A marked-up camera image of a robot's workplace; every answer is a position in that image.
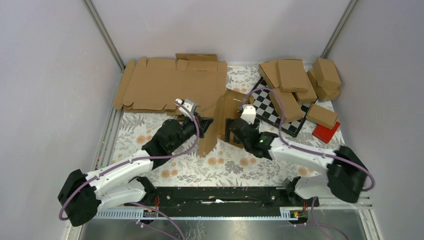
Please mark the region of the brown cardboard box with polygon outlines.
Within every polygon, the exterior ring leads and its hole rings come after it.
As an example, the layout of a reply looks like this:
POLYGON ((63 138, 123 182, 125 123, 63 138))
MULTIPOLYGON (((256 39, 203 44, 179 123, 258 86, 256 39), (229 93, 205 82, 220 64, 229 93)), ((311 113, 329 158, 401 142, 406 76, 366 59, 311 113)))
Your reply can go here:
MULTIPOLYGON (((205 157, 216 146, 218 140, 225 142, 225 123, 226 119, 238 119, 241 113, 238 112, 242 100, 246 95, 227 89, 216 102, 200 112, 201 117, 213 118, 213 123, 209 126, 204 137, 199 140, 198 155, 205 157)), ((228 144, 241 148, 242 144, 236 139, 235 142, 227 142, 228 144)))

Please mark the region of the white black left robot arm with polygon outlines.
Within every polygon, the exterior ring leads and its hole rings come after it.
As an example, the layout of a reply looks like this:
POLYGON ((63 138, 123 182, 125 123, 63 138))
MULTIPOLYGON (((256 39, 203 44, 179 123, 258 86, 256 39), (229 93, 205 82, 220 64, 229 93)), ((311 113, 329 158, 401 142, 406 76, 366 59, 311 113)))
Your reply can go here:
POLYGON ((192 136, 199 141, 213 121, 211 117, 198 114, 194 119, 185 117, 183 123, 167 119, 151 140, 126 159, 88 173, 80 169, 72 171, 57 196, 61 204, 59 219, 69 220, 72 226, 78 227, 107 208, 129 202, 152 204, 154 190, 140 181, 133 183, 133 179, 175 158, 174 151, 192 136))

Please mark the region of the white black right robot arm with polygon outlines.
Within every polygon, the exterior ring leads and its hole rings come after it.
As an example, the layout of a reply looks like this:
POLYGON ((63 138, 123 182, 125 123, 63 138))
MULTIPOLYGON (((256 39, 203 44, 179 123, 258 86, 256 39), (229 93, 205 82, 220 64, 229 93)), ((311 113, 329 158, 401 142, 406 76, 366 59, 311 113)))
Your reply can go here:
POLYGON ((228 130, 257 158, 293 162, 319 173, 288 183, 286 198, 291 205, 325 195, 351 204, 358 202, 369 171, 351 148, 341 145, 336 150, 320 149, 281 139, 275 133, 260 132, 241 118, 230 121, 228 130))

